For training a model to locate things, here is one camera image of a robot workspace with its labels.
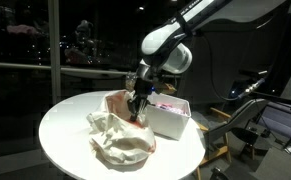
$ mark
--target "robotic arm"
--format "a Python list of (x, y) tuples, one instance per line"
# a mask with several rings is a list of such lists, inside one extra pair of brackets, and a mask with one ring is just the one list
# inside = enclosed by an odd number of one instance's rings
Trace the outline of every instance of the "robotic arm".
[(204, 24), (215, 19), (237, 22), (253, 21), (286, 0), (193, 0), (173, 18), (149, 33), (142, 42), (143, 59), (137, 69), (135, 95), (128, 107), (135, 121), (147, 105), (153, 86), (160, 84), (160, 72), (183, 73), (192, 54), (181, 40), (192, 36)]

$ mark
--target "screen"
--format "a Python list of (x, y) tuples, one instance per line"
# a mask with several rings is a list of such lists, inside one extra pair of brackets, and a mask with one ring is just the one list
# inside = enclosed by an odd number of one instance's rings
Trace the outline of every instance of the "screen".
[(258, 124), (287, 138), (291, 138), (291, 110), (283, 104), (268, 103)]

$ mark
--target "white box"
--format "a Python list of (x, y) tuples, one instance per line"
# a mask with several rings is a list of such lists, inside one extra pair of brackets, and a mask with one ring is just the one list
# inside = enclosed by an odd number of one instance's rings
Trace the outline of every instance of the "white box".
[(176, 140), (179, 140), (186, 127), (188, 119), (191, 117), (189, 103), (186, 100), (168, 96), (165, 94), (156, 94), (147, 98), (151, 104), (171, 104), (174, 108), (182, 109), (186, 115), (177, 114), (152, 105), (146, 107), (146, 118), (153, 131)]

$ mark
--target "white table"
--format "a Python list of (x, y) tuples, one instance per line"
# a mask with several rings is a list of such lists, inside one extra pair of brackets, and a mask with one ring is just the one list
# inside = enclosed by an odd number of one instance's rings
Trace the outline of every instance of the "white table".
[(190, 119), (179, 141), (155, 136), (154, 154), (133, 166), (102, 162), (89, 144), (86, 116), (95, 111), (108, 92), (92, 92), (68, 98), (52, 107), (39, 127), (41, 145), (51, 162), (76, 179), (180, 179), (193, 172), (203, 159), (201, 130)]

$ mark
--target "white cloth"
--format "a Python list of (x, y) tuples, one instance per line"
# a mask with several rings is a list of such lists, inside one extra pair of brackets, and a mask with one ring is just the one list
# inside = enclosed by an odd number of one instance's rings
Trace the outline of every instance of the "white cloth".
[(129, 121), (127, 100), (131, 97), (125, 90), (109, 93), (99, 109), (87, 116), (90, 143), (112, 164), (135, 164), (155, 151), (154, 133), (144, 115), (135, 123)]

